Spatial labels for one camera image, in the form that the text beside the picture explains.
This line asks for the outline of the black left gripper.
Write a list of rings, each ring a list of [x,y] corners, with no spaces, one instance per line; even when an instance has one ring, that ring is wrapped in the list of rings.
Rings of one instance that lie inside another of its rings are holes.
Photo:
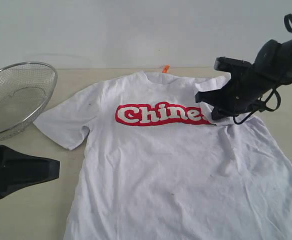
[[[33,185],[59,178],[60,162],[17,152],[0,144],[0,200]]]

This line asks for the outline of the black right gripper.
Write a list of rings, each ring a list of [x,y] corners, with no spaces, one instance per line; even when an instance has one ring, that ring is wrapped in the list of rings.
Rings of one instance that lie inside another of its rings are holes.
[[[267,79],[258,74],[232,74],[221,89],[198,91],[196,103],[214,106],[211,118],[214,121],[230,118],[249,112],[249,105],[267,92]]]

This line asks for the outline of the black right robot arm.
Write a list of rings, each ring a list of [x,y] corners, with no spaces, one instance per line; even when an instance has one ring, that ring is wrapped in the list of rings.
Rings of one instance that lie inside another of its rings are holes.
[[[218,57],[214,69],[230,73],[230,80],[220,89],[198,91],[195,95],[196,103],[213,106],[213,120],[235,119],[241,114],[250,117],[256,111],[270,112],[267,102],[272,96],[278,106],[281,104],[277,88],[292,84],[292,39],[284,43],[269,40],[254,63]]]

